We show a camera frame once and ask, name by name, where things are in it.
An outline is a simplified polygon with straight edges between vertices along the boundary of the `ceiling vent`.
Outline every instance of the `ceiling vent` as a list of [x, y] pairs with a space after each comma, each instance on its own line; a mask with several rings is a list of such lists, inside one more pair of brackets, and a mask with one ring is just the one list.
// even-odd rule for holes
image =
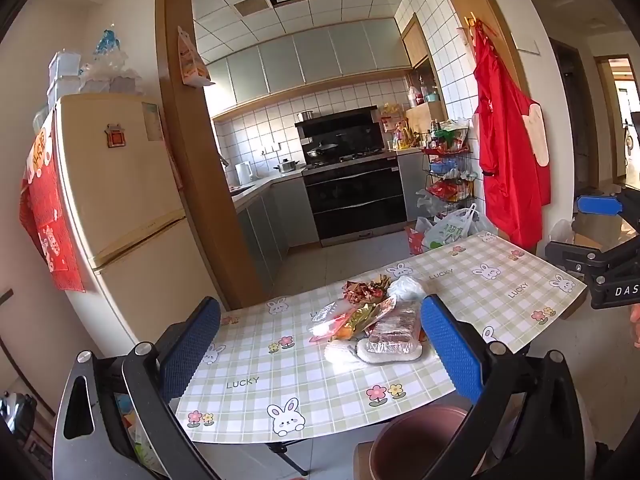
[[249, 14], [254, 14], [264, 9], [269, 9], [269, 7], [271, 6], [268, 0], [243, 0], [242, 2], [234, 4], [234, 7], [244, 18]]

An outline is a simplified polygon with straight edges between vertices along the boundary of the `trash bin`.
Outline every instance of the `trash bin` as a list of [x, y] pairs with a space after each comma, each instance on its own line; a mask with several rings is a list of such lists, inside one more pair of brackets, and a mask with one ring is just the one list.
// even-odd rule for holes
[[374, 480], [422, 478], [447, 447], [466, 411], [428, 404], [386, 425], [371, 448], [369, 467]]

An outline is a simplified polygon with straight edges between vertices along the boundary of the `black clamp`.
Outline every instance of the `black clamp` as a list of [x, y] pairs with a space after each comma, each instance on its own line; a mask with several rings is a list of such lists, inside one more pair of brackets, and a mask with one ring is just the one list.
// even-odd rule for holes
[[[619, 215], [640, 232], [640, 191], [623, 188], [610, 196], [581, 196], [578, 211], [607, 216]], [[640, 237], [608, 251], [592, 247], [549, 242], [546, 259], [564, 270], [581, 272], [596, 309], [640, 303]]]

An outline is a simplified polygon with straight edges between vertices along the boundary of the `stainless steel pot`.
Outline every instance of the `stainless steel pot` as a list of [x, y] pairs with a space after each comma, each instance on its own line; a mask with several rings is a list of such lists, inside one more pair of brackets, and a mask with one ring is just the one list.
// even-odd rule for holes
[[296, 169], [298, 165], [297, 160], [287, 160], [284, 158], [280, 164], [274, 166], [274, 170], [278, 170], [280, 173], [289, 173], [289, 171], [293, 171]]

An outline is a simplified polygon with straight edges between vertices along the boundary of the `refrigerator door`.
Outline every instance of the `refrigerator door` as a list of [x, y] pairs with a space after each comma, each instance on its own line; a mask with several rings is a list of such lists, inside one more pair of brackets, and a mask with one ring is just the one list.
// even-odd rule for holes
[[135, 343], [156, 342], [169, 325], [186, 320], [205, 296], [220, 300], [186, 219], [117, 257], [95, 276]]
[[[75, 94], [56, 105], [61, 181], [92, 269], [184, 218], [155, 105]], [[116, 130], [124, 138], [111, 136]]]

